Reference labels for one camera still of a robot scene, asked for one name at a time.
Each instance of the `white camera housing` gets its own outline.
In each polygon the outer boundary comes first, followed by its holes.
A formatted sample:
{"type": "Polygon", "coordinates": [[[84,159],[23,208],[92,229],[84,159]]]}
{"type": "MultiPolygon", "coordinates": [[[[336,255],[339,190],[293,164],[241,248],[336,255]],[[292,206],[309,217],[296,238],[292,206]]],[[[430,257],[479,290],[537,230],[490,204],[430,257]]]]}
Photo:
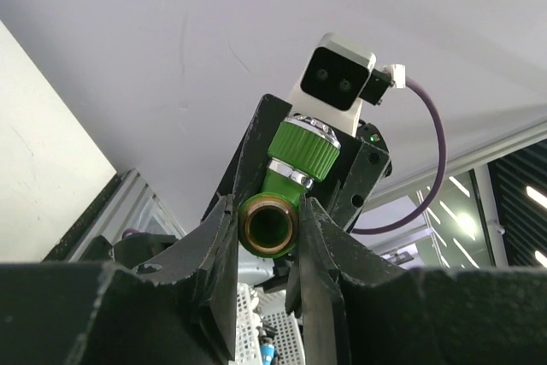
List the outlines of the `white camera housing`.
{"type": "Polygon", "coordinates": [[[314,117],[355,137],[362,108],[359,95],[375,64],[374,53],[361,49],[337,34],[328,33],[318,44],[306,70],[289,93],[287,102],[292,104],[291,113],[314,117]],[[330,83],[317,79],[317,68],[323,74],[321,77],[328,78],[329,73],[332,73],[331,78],[327,79],[330,83]],[[349,90],[340,91],[335,86],[342,84],[340,82],[345,82],[343,85],[350,84],[354,90],[350,87],[349,90]]]}

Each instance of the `green hose connector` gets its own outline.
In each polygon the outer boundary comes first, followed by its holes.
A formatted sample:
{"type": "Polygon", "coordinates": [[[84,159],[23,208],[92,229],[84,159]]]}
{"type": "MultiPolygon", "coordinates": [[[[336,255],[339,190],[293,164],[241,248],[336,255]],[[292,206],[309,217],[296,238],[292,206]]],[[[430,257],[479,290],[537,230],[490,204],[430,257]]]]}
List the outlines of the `green hose connector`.
{"type": "Polygon", "coordinates": [[[281,122],[262,190],[239,208],[239,241],[249,252],[275,258],[292,250],[300,197],[326,178],[339,152],[334,131],[321,121],[296,115],[281,122]]]}

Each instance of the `cable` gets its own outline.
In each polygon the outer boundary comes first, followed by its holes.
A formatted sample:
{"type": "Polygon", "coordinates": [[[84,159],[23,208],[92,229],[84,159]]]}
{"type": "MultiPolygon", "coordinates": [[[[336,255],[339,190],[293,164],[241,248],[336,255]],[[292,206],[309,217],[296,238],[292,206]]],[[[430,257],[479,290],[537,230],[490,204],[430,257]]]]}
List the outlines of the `cable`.
{"type": "Polygon", "coordinates": [[[441,185],[443,184],[444,173],[446,172],[446,157],[447,157],[446,137],[444,136],[443,122],[441,121],[441,117],[437,111],[437,107],[435,107],[435,103],[429,97],[429,95],[427,94],[427,92],[424,90],[424,88],[421,85],[419,85],[414,80],[409,79],[407,77],[406,86],[410,90],[412,90],[414,93],[416,93],[418,97],[421,99],[421,101],[424,102],[427,109],[429,110],[429,114],[432,117],[433,125],[435,126],[435,132],[437,133],[437,143],[438,143],[438,167],[437,167],[437,176],[435,177],[435,182],[433,183],[433,186],[431,187],[431,190],[429,191],[429,195],[424,199],[423,203],[421,203],[414,211],[412,211],[406,217],[383,227],[370,228],[370,229],[354,228],[351,231],[352,234],[357,234],[357,235],[384,234],[393,230],[397,230],[398,228],[401,228],[403,226],[406,226],[411,221],[415,220],[418,216],[420,216],[424,211],[426,211],[427,207],[429,207],[429,204],[431,204],[433,200],[435,199],[435,197],[437,196],[439,190],[441,189],[441,185]]]}

